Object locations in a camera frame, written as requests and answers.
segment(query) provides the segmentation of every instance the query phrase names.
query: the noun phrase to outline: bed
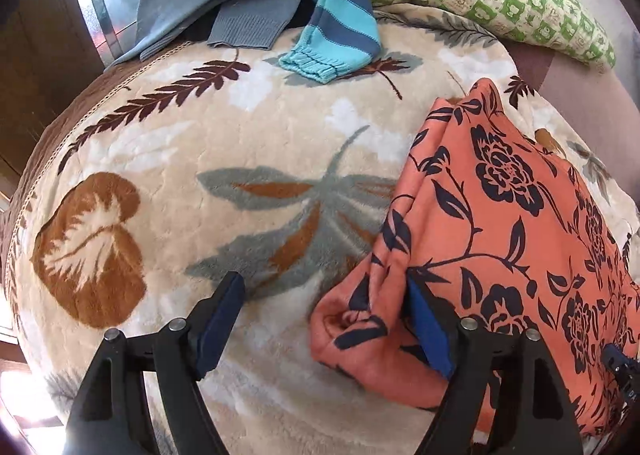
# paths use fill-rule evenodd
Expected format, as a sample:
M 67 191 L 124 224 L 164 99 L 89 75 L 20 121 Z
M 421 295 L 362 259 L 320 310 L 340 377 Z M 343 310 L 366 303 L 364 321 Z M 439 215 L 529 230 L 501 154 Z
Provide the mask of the bed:
M 505 46 L 435 8 L 376 15 L 380 57 L 329 85 L 277 66 L 297 29 L 271 51 L 178 42 L 108 70 L 47 128 L 2 216 L 2 282 L 63 421 L 105 329 L 155 332 L 235 270 L 249 301 L 200 384 L 229 450 L 412 453 L 431 412 L 313 362 L 307 319 L 370 251 L 433 101 L 482 77 L 525 136 L 580 172 L 638 280 L 637 166 L 618 158 L 638 144 L 591 138 L 603 162 L 580 137 L 585 113 L 611 124 L 604 100 L 637 120 L 613 73 Z M 145 382 L 161 451 L 175 453 L 157 382 Z

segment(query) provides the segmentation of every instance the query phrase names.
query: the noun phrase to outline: orange floral cloth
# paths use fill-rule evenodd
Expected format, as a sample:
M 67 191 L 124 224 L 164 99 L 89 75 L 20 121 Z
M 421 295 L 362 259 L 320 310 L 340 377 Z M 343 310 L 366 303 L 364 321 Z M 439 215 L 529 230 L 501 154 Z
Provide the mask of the orange floral cloth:
M 614 343 L 636 357 L 640 292 L 577 171 L 511 124 L 490 80 L 459 104 L 435 102 L 372 254 L 310 320 L 315 359 L 388 399 L 433 408 L 447 381 L 412 333 L 407 277 L 491 331 L 539 330 L 583 434 L 619 421 L 622 401 L 600 352 Z

